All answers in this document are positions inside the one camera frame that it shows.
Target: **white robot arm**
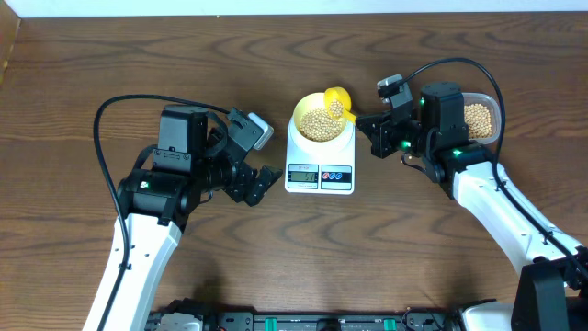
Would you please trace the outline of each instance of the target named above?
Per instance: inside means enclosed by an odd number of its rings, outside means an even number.
[[[563,253],[547,241],[543,234],[515,208],[504,193],[496,189],[490,162],[469,165],[466,169],[455,174],[453,196],[484,225],[508,256],[519,276],[522,268],[532,265],[537,258],[545,258],[549,261],[565,258]],[[504,188],[510,191],[518,203],[523,205],[541,226],[553,232],[554,237],[573,254],[580,253],[576,247],[582,247],[582,244],[545,218],[516,188],[502,165],[498,165],[498,172],[505,182]],[[511,330],[513,309],[512,303],[486,302],[464,310],[461,318],[468,331]]]
[[[130,269],[120,283],[117,296],[104,325],[105,330],[143,330],[155,292],[167,261],[179,244],[182,232],[175,223],[158,224],[158,218],[132,213],[126,221],[130,235]],[[107,268],[98,287],[84,331],[96,331],[119,273],[123,243],[120,222],[114,226],[114,240]]]

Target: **wood grain surface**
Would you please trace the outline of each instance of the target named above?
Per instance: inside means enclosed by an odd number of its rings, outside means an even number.
[[[588,242],[588,19],[579,14],[28,19],[0,90],[0,329],[80,329],[107,262],[115,211],[92,144],[106,99],[185,97],[254,111],[276,129],[248,161],[283,167],[305,95],[344,86],[359,114],[386,109],[378,80],[470,57],[499,82],[502,163],[564,231]],[[474,68],[417,76],[493,96]],[[155,143],[164,103],[107,111],[115,182]],[[158,289],[260,311],[389,311],[512,301],[517,276],[484,228],[398,155],[357,137],[350,197],[288,194],[197,208]]]
[[[8,66],[8,59],[12,53],[17,38],[20,18],[4,2],[0,2],[0,86],[4,77],[4,70]]]

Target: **white wall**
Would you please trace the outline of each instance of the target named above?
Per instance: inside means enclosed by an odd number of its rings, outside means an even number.
[[[588,0],[6,0],[6,2],[21,17],[588,10]]]

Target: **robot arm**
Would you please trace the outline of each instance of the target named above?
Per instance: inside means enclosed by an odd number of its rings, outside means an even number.
[[[132,242],[129,257],[130,269],[125,272],[122,279],[117,297],[110,309],[105,330],[142,330],[145,327],[165,265],[182,236],[182,232],[175,223],[162,226],[158,224],[158,218],[154,216],[132,213],[127,218],[126,225]],[[102,313],[119,273],[123,243],[118,219],[114,229],[110,257],[90,315],[85,322],[84,331],[98,329]]]
[[[581,270],[588,266],[587,250],[548,221],[500,164],[496,169],[503,183],[497,185],[493,154],[469,140],[460,87],[451,82],[427,84],[421,89],[420,114],[414,111],[408,84],[400,75],[380,81],[378,91],[391,110],[356,119],[357,128],[372,143],[371,153],[385,158],[403,152],[405,165],[439,184],[450,199],[484,225],[519,275],[514,304],[485,302],[471,306],[461,314],[464,329],[570,330],[569,315],[576,313],[569,308],[564,285],[581,290],[577,299],[583,305],[587,303],[588,281]],[[406,154],[420,157],[424,167],[406,164]]]
[[[210,131],[208,119],[217,123]],[[125,248],[117,219],[107,267],[84,330],[143,330],[190,213],[221,189],[235,202],[254,206],[282,176],[280,169],[263,166],[257,171],[244,162],[250,150],[263,148],[273,129],[254,113],[244,116],[235,108],[227,119],[228,127],[204,108],[165,107],[158,145],[141,152],[117,192],[129,234],[128,267],[108,310]],[[151,153],[152,169],[141,169]],[[201,201],[206,193],[209,199]]]
[[[562,232],[519,191],[498,165],[505,187],[520,204],[546,229],[568,248],[578,254],[576,247],[582,244]],[[533,264],[537,258],[556,260],[565,256],[523,216],[513,204],[496,189],[492,176],[492,164],[488,161],[468,165],[465,171],[456,173],[453,179],[453,197],[484,225],[492,238],[508,256],[520,276],[523,266]]]

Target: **scale display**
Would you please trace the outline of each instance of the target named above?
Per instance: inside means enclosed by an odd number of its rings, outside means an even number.
[[[352,167],[349,165],[289,165],[288,187],[351,190]]]
[[[298,181],[298,182],[316,182],[316,173],[303,173],[303,172],[295,172],[292,171],[290,173],[290,180],[291,181]]]

